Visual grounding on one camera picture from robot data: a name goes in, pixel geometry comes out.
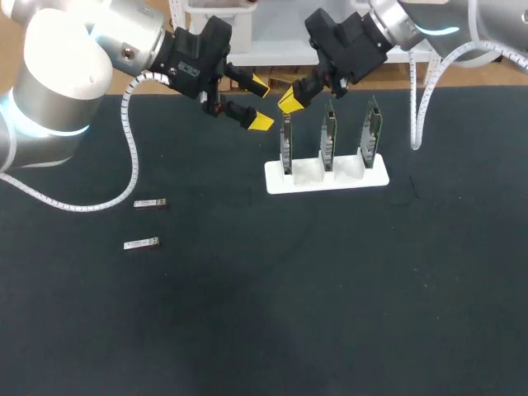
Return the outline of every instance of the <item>metal transceiver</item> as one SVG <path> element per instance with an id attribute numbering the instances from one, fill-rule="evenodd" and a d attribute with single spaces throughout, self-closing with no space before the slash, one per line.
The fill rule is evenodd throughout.
<path id="1" fill-rule="evenodd" d="M 123 250 L 153 249 L 159 247 L 159 238 L 142 239 L 125 243 Z"/>
<path id="2" fill-rule="evenodd" d="M 137 200 L 134 203 L 135 209 L 166 208 L 167 200 Z"/>

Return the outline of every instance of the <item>screw hole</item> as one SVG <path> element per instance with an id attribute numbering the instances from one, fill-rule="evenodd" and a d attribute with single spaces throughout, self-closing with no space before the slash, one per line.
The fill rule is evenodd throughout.
<path id="1" fill-rule="evenodd" d="M 130 48 L 124 48 L 123 51 L 121 52 L 121 56 L 123 57 L 123 59 L 125 60 L 132 60 L 135 58 L 135 53 L 132 49 Z"/>

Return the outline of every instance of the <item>dark mat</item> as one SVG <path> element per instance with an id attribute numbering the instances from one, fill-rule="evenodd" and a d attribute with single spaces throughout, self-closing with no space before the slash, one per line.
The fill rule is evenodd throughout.
<path id="1" fill-rule="evenodd" d="M 369 98 L 335 102 L 354 153 Z M 269 196 L 278 128 L 135 97 L 135 199 L 53 210 L 0 186 L 0 394 L 521 395 L 528 392 L 526 88 L 440 90 L 409 148 L 408 92 L 378 92 L 390 186 Z M 277 97 L 236 99 L 278 116 Z M 69 163 L 14 172 L 94 204 L 129 180 L 118 97 Z M 315 156 L 320 97 L 295 115 Z M 158 236 L 156 252 L 122 244 Z"/>

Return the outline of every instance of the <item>white cable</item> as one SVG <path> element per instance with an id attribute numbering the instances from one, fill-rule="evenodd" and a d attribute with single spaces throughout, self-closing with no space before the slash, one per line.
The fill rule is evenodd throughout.
<path id="1" fill-rule="evenodd" d="M 163 74 L 159 74 L 159 73 L 141 74 L 140 76 L 132 80 L 130 85 L 126 88 L 125 95 L 123 95 L 123 100 L 121 102 L 121 123 L 123 125 L 123 131 L 125 132 L 126 141 L 130 149 L 130 157 L 132 160 L 132 176 L 130 177 L 129 185 L 121 193 L 121 195 L 118 196 L 117 198 L 114 198 L 113 200 L 109 200 L 108 202 L 104 204 L 99 204 L 99 205 L 89 205 L 89 206 L 68 205 L 68 204 L 64 204 L 62 202 L 53 200 L 49 198 L 48 196 L 45 196 L 44 194 L 40 194 L 38 191 L 33 190 L 26 184 L 22 183 L 21 181 L 18 181 L 14 177 L 7 175 L 6 173 L 0 173 L 0 179 L 12 184 L 14 187 L 24 191 L 26 194 L 29 194 L 30 196 L 36 198 L 37 200 L 44 202 L 47 205 L 53 206 L 54 208 L 57 208 L 60 210 L 67 210 L 69 212 L 97 212 L 99 210 L 109 209 L 112 206 L 116 206 L 120 204 L 121 202 L 123 202 L 125 199 L 127 199 L 130 196 L 130 194 L 135 188 L 135 185 L 138 182 L 138 176 L 139 176 L 138 152 L 135 147 L 134 136 L 132 135 L 132 130 L 130 128 L 130 122 L 129 122 L 130 97 L 132 96 L 132 93 L 135 91 L 135 89 L 141 83 L 144 83 L 145 81 L 149 81 L 149 80 L 158 81 L 159 83 L 165 84 L 165 85 L 169 84 L 168 77 Z"/>
<path id="2" fill-rule="evenodd" d="M 423 126 L 425 125 L 427 108 L 429 107 L 432 93 L 434 92 L 437 83 L 440 81 L 441 76 L 458 58 L 474 50 L 497 52 L 500 55 L 509 58 L 524 70 L 528 70 L 528 59 L 525 56 L 519 54 L 510 47 L 493 41 L 479 41 L 477 43 L 470 42 L 455 49 L 436 69 L 431 81 L 427 84 L 426 90 L 423 93 L 422 103 L 420 105 L 420 110 L 418 111 L 417 128 L 416 130 L 411 131 L 411 136 L 413 137 L 411 145 L 413 150 L 418 150 L 422 146 Z"/>
<path id="3" fill-rule="evenodd" d="M 409 51 L 409 74 L 411 76 L 411 145 L 416 142 L 417 65 L 414 51 Z"/>
<path id="4" fill-rule="evenodd" d="M 468 26 L 471 41 L 474 43 L 479 42 L 479 0 L 468 0 Z M 491 63 L 496 58 L 498 58 L 498 55 L 494 52 L 486 52 L 478 58 L 455 62 L 455 64 L 461 68 L 479 68 Z"/>
<path id="5" fill-rule="evenodd" d="M 459 62 L 459 66 L 467 68 L 477 68 L 489 64 L 498 54 L 509 58 L 515 64 L 519 65 L 525 71 L 528 70 L 528 59 L 519 54 L 516 50 L 496 43 L 493 41 L 481 41 L 479 36 L 478 26 L 478 0 L 469 0 L 468 2 L 468 23 L 469 33 L 471 34 L 471 42 L 461 45 L 455 49 L 451 54 L 444 59 L 444 61 L 436 68 L 431 81 L 427 84 L 426 90 L 423 93 L 422 103 L 418 111 L 417 120 L 414 120 L 417 105 L 417 79 L 416 79 L 416 61 L 411 53 L 409 53 L 409 63 L 411 64 L 411 147 L 413 150 L 419 150 L 422 146 L 423 126 L 426 122 L 427 109 L 433 92 L 435 91 L 437 83 L 440 81 L 442 75 L 446 70 L 461 56 L 474 50 L 485 51 L 486 54 L 479 58 Z"/>

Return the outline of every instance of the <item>white container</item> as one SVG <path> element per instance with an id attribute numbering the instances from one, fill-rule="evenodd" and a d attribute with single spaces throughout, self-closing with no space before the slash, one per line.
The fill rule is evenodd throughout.
<path id="1" fill-rule="evenodd" d="M 361 16 L 364 16 L 370 11 L 370 4 L 368 0 L 350 0 L 351 8 L 353 12 L 359 12 Z"/>
<path id="2" fill-rule="evenodd" d="M 251 51 L 253 13 L 257 9 L 257 4 L 249 7 L 233 8 L 191 7 L 188 0 L 185 0 L 184 4 L 185 11 L 191 15 L 191 29 L 193 33 L 201 33 L 207 21 L 212 16 L 216 16 L 228 22 L 233 27 L 231 53 L 246 54 Z"/>

